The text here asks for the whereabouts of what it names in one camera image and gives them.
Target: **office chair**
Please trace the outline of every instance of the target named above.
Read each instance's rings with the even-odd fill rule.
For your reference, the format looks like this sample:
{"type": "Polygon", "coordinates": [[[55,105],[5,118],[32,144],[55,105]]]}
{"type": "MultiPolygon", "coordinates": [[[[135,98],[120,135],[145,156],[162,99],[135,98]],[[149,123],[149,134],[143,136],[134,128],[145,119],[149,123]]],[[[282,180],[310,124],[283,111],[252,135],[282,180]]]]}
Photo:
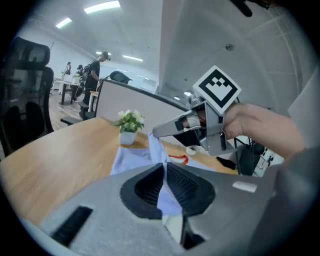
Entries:
{"type": "Polygon", "coordinates": [[[50,49],[16,37],[1,65],[0,140],[5,156],[53,132],[49,96],[50,49]]]}
{"type": "MultiPolygon", "coordinates": [[[[99,86],[98,92],[102,89],[102,87],[103,87],[103,83],[102,83],[102,85],[99,86]]],[[[62,117],[60,119],[60,121],[62,123],[67,124],[68,126],[71,126],[71,125],[74,125],[76,123],[79,123],[79,122],[82,122],[82,121],[85,121],[85,120],[88,120],[88,119],[95,118],[97,116],[99,98],[100,98],[100,93],[99,93],[98,99],[96,101],[95,110],[91,111],[91,112],[88,112],[89,106],[87,104],[85,104],[84,102],[78,102],[78,104],[80,105],[80,109],[81,109],[79,115],[82,118],[82,120],[74,118],[74,117],[70,117],[70,116],[65,116],[65,117],[62,117]]]]}
{"type": "Polygon", "coordinates": [[[124,84],[128,84],[129,81],[132,81],[132,79],[130,79],[129,77],[127,77],[125,74],[121,73],[120,71],[113,71],[110,73],[109,75],[111,80],[120,82],[120,83],[124,83],[124,84]]]}

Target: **white label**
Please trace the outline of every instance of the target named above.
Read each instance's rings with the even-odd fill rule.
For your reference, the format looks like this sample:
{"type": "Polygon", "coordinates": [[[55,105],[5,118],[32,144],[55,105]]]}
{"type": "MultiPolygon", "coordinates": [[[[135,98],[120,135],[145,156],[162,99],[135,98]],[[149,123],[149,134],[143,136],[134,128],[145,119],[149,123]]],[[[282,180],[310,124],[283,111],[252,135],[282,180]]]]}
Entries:
{"type": "Polygon", "coordinates": [[[241,88],[225,72],[213,66],[194,85],[196,96],[206,99],[221,115],[241,92],[241,88]]]}
{"type": "Polygon", "coordinates": [[[253,184],[253,183],[236,181],[235,183],[233,183],[232,187],[239,189],[239,190],[254,193],[254,192],[256,192],[258,185],[253,184]]]}

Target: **floor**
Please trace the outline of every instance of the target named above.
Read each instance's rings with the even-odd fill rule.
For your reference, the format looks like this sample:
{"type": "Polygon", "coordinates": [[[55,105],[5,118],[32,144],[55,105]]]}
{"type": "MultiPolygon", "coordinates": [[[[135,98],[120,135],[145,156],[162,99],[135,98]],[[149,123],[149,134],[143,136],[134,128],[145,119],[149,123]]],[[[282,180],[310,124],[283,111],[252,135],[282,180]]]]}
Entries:
{"type": "MultiPolygon", "coordinates": [[[[67,91],[64,96],[64,102],[70,102],[70,99],[71,92],[67,91]]],[[[59,102],[61,102],[61,95],[59,95],[58,91],[55,90],[49,98],[49,115],[54,131],[68,126],[60,121],[63,117],[81,119],[79,116],[80,105],[78,103],[73,102],[72,105],[65,106],[60,105],[59,102]]]]}

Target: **gray plastic surface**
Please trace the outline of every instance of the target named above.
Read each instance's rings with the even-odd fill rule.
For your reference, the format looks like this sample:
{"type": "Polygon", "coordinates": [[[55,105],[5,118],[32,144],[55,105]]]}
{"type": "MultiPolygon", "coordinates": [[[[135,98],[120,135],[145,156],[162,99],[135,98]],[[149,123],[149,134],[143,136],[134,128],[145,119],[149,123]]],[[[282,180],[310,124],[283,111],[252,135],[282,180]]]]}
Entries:
{"type": "Polygon", "coordinates": [[[70,244],[70,249],[92,256],[169,256],[184,249],[170,236],[162,220],[133,215],[120,199],[122,184],[155,164],[111,175],[85,187],[55,209],[40,228],[50,235],[78,206],[93,212],[70,244]]]}
{"type": "Polygon", "coordinates": [[[189,217],[193,233],[206,241],[186,251],[177,244],[161,220],[136,217],[122,203],[120,188],[131,177],[153,165],[112,175],[84,188],[54,210],[41,224],[51,234],[79,205],[93,213],[71,242],[70,249],[83,255],[244,255],[266,204],[272,196],[277,171],[263,178],[229,175],[176,164],[209,181],[215,199],[203,214],[189,217]],[[235,182],[255,184],[255,192],[238,189],[235,182]]]}

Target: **light blue cloth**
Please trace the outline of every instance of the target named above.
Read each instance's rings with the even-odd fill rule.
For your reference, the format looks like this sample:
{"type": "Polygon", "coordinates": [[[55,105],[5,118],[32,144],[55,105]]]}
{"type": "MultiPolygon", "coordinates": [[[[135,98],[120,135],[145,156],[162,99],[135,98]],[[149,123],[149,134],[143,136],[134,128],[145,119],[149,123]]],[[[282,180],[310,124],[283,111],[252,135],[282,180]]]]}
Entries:
{"type": "Polygon", "coordinates": [[[119,147],[110,175],[119,174],[131,169],[151,165],[149,149],[119,147]]]}
{"type": "MultiPolygon", "coordinates": [[[[179,215],[182,213],[182,208],[167,184],[167,162],[171,162],[171,159],[167,155],[160,140],[155,137],[152,132],[149,133],[148,139],[149,149],[119,147],[110,175],[119,174],[141,166],[162,163],[164,168],[164,179],[163,186],[158,196],[157,208],[162,211],[163,216],[179,215]]],[[[208,168],[191,159],[189,159],[187,165],[214,171],[214,169],[208,168]]]]}

